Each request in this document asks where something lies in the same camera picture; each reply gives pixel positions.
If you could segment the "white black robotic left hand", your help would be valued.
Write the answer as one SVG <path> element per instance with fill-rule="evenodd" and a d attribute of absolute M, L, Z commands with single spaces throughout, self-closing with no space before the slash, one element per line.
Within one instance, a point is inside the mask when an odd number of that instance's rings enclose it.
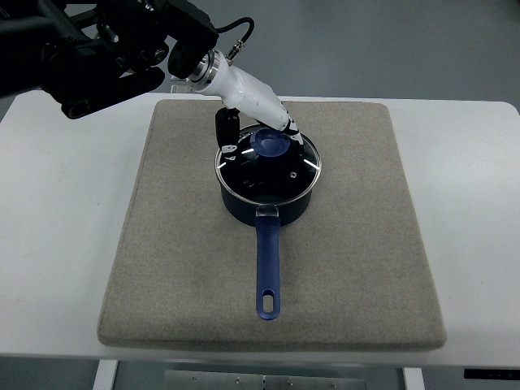
<path fill-rule="evenodd" d="M 277 130 L 303 147 L 302 134 L 272 88 L 231 65 L 221 51 L 206 54 L 188 76 L 188 83 L 197 93 L 221 98 L 229 110 Z"/>

